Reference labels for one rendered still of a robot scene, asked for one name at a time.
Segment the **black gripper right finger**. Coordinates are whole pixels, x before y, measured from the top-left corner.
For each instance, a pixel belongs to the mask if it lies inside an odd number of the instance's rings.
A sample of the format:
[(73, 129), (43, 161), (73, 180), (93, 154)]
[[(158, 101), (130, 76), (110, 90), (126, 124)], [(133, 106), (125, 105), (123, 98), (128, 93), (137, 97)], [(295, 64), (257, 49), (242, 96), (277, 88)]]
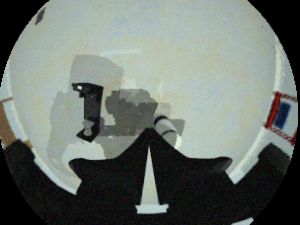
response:
[(155, 128), (150, 128), (150, 159), (155, 177), (155, 191), (158, 192), (159, 206), (167, 204), (171, 198), (188, 181), (217, 175), (232, 165), (232, 157), (216, 159), (194, 159), (182, 155), (177, 148), (171, 147)]

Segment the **black flat rectangular plate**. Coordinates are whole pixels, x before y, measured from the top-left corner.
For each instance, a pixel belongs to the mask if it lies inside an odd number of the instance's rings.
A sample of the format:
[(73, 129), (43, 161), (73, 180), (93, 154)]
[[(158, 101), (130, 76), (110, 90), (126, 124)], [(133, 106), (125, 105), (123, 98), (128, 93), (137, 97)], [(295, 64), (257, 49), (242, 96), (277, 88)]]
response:
[(38, 17), (36, 17), (36, 23), (37, 23), (37, 25), (38, 25), (38, 23), (40, 22), (40, 19), (42, 19), (43, 18), (43, 11), (44, 11), (44, 9), (46, 9), (46, 7), (43, 7), (43, 9), (42, 10), (40, 10), (39, 11), (39, 13), (37, 14), (38, 15)]

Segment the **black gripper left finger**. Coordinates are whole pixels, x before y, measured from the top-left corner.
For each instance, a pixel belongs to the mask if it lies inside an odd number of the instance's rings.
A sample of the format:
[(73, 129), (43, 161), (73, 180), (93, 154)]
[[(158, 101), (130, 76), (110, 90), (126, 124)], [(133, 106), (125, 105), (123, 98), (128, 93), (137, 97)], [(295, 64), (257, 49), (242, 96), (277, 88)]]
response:
[(141, 206), (149, 147), (150, 128), (145, 128), (121, 155), (107, 160), (78, 157), (68, 161), (68, 167), (82, 181), (90, 181), (104, 187), (126, 188), (133, 196), (135, 206)]

